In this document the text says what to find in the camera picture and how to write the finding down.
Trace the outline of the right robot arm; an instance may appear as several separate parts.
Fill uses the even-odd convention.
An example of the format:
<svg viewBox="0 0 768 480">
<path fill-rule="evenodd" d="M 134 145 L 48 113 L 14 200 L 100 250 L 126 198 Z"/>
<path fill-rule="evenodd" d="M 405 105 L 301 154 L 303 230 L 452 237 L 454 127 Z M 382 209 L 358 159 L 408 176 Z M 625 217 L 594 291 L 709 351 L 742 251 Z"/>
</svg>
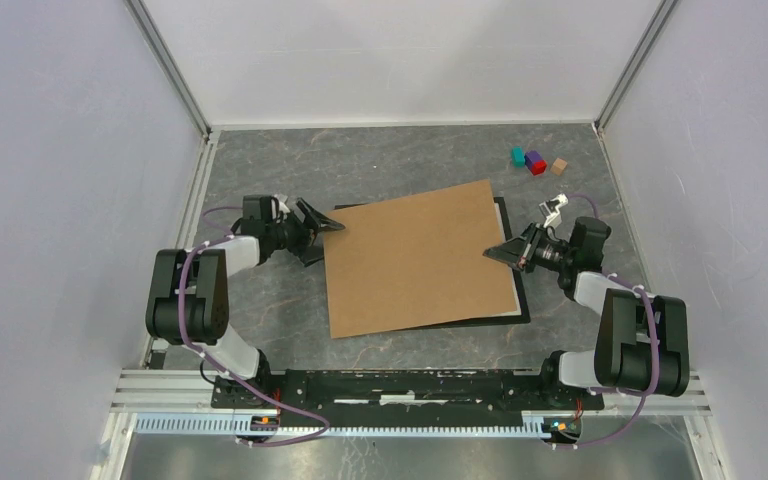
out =
<svg viewBox="0 0 768 480">
<path fill-rule="evenodd" d="M 484 252 L 519 272 L 556 273 L 566 297 L 600 318 L 592 349 L 550 357 L 550 373 L 539 378 L 537 392 L 551 408 L 566 406 L 578 388 L 679 397 L 690 383 L 685 302 L 605 273 L 603 247 L 610 234 L 610 227 L 593 217 L 577 218 L 567 240 L 532 223 Z"/>
</svg>

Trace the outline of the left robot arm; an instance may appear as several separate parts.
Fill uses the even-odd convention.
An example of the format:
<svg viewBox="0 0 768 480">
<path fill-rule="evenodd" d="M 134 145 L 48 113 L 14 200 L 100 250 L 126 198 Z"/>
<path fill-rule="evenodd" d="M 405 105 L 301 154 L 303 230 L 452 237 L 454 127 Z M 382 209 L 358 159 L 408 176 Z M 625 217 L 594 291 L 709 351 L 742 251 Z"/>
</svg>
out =
<svg viewBox="0 0 768 480">
<path fill-rule="evenodd" d="M 152 338 L 183 346 L 220 378 L 237 380 L 238 397 L 257 408 L 272 399 L 274 381 L 265 354 L 230 325 L 229 280 L 279 251 L 313 265 L 324 258 L 319 236 L 345 227 L 301 197 L 247 195 L 235 211 L 221 238 L 157 252 L 145 324 Z"/>
</svg>

